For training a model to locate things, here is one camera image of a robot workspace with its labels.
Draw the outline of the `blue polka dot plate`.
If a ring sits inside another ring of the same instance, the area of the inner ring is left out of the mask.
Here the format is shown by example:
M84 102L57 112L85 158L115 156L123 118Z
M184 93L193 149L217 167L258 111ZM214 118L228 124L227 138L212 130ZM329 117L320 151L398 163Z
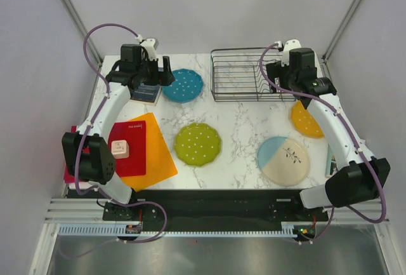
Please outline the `blue polka dot plate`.
M204 87L202 77L191 69L173 71L174 82L162 89L163 95L172 102L187 103L195 100Z

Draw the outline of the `black wire dish rack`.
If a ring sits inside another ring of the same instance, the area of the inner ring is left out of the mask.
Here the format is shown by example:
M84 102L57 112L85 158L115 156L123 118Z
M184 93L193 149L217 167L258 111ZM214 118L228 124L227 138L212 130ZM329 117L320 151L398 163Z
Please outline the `black wire dish rack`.
M217 102L294 102L269 85L259 69L264 48L220 48L210 52L211 93Z

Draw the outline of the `yellow polka dot plate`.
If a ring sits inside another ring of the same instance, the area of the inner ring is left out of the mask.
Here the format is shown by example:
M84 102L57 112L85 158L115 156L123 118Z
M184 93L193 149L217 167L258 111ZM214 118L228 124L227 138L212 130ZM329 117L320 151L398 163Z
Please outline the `yellow polka dot plate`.
M313 116L305 109L300 101L291 108L290 120L300 134L310 138L323 138L324 134Z

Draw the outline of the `green polka dot plate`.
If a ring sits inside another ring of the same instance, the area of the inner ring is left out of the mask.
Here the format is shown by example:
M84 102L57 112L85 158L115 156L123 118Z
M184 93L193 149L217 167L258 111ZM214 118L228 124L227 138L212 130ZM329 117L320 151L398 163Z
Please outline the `green polka dot plate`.
M189 166L205 166L221 152L222 140L216 129L205 123L184 126L174 138L177 157Z

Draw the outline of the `blue and cream plate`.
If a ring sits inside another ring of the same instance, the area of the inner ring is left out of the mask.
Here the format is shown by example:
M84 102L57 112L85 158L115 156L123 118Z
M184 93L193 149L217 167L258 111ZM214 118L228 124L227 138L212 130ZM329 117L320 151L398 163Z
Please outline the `blue and cream plate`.
M289 137L272 137L258 149L257 163L261 173L282 187L300 184L310 173L307 150Z

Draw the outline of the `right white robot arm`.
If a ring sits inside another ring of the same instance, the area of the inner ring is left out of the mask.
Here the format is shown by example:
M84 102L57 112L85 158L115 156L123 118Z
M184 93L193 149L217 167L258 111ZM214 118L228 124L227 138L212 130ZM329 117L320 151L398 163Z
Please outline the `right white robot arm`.
M301 191L290 205L298 220L307 219L314 208L354 205L379 199L386 211L383 186L390 172L386 158L378 159L361 141L348 121L337 90L327 77L319 77L315 53L297 40L270 47L282 52L279 61L260 64L264 78L276 90L294 95L313 116L336 158L337 173L324 185Z

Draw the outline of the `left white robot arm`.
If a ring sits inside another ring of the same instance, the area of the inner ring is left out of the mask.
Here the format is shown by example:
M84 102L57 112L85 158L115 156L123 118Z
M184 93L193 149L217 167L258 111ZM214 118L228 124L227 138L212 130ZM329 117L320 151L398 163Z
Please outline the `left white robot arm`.
M132 188L116 173L108 138L122 108L141 84L169 86L174 82L168 56L162 58L163 66L159 66L157 47L155 38L140 39L137 44L123 44L120 58L101 78L106 92L99 105L75 132L66 132L62 137L67 170L75 183L90 183L92 190L98 190L118 204L117 212L126 220L137 217L139 204L131 199Z

